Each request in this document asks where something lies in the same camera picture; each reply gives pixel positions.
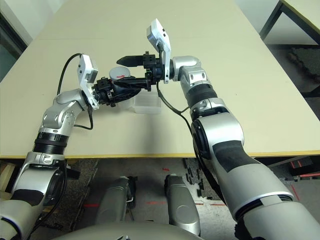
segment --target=white wall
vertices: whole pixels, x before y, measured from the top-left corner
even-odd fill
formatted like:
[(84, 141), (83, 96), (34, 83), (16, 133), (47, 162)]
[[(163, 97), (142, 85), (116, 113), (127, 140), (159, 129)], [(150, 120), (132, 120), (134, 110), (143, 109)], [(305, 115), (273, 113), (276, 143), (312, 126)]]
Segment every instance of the white wall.
[(0, 0), (0, 11), (29, 45), (67, 0)]
[[(278, 0), (234, 0), (249, 22), (259, 33)], [(284, 13), (265, 39), (267, 44), (316, 44), (299, 26)]]

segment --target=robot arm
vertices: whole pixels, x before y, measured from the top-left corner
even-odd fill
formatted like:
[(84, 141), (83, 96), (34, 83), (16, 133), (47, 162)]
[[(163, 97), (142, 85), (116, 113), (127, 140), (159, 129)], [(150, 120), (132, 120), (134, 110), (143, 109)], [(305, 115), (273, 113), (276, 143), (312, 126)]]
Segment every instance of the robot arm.
[(13, 196), (1, 202), (0, 238), (27, 239), (43, 208), (58, 203), (67, 179), (64, 150), (82, 111), (101, 104), (114, 107), (168, 79), (180, 81), (190, 108), (195, 151), (212, 162), (227, 207), (248, 235), (266, 240), (319, 238), (320, 226), (311, 214), (293, 201), (292, 193), (272, 171), (245, 153), (242, 128), (218, 98), (201, 62), (193, 56), (170, 60), (169, 37), (158, 20), (148, 29), (148, 39), (159, 58), (146, 52), (117, 61), (127, 67), (143, 66), (143, 78), (101, 78), (93, 84), (98, 70), (88, 56), (81, 56), (77, 70), (81, 89), (59, 94), (46, 110)]
[(249, 157), (244, 134), (235, 116), (218, 98), (196, 58), (173, 58), (190, 107), (193, 144), (201, 158), (210, 160), (226, 205), (235, 221), (253, 239), (316, 239), (320, 225), (265, 165)]

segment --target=beige tabletop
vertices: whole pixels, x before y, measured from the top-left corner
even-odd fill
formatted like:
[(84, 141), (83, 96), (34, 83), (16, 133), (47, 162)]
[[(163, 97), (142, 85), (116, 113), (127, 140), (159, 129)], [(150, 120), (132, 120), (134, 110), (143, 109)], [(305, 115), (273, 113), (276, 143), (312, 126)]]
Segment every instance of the beige tabletop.
[[(70, 0), (0, 84), (1, 157), (23, 158), (32, 150), (69, 56), (88, 54), (99, 67), (97, 79), (107, 77), (119, 58), (155, 53), (146, 38), (155, 18), (169, 34), (172, 56), (201, 60), (241, 123), (251, 156), (320, 154), (319, 120), (232, 0)], [(69, 65), (62, 91), (79, 87), (77, 65)], [(143, 68), (130, 70), (144, 76)], [(160, 88), (173, 106), (186, 107), (178, 82)], [(184, 121), (164, 104), (156, 115), (101, 106), (93, 121), (91, 131), (72, 130), (67, 158), (194, 156)], [(89, 125), (87, 113), (76, 122)]]
[(320, 0), (281, 0), (320, 34)]

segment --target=transparent box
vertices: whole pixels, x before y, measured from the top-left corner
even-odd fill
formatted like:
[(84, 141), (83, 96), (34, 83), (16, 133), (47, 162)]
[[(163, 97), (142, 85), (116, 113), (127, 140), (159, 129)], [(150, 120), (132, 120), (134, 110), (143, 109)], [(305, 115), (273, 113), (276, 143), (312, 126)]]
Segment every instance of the transparent box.
[(160, 114), (161, 99), (154, 91), (141, 91), (133, 99), (133, 109), (137, 114)]

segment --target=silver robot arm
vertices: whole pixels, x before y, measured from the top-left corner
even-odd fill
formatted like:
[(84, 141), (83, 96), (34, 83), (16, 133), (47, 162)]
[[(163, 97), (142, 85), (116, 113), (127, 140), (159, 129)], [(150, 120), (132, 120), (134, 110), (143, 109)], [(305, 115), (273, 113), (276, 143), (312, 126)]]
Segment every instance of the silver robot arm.
[(180, 81), (190, 108), (191, 131), (200, 158), (213, 164), (226, 205), (248, 236), (266, 240), (317, 239), (320, 225), (265, 165), (244, 149), (241, 125), (218, 98), (200, 61), (174, 57), (174, 81)]
[(1, 202), (1, 239), (27, 239), (43, 209), (59, 201), (66, 184), (64, 150), (77, 116), (87, 108), (82, 90), (75, 89), (59, 94), (44, 113), (12, 198)]

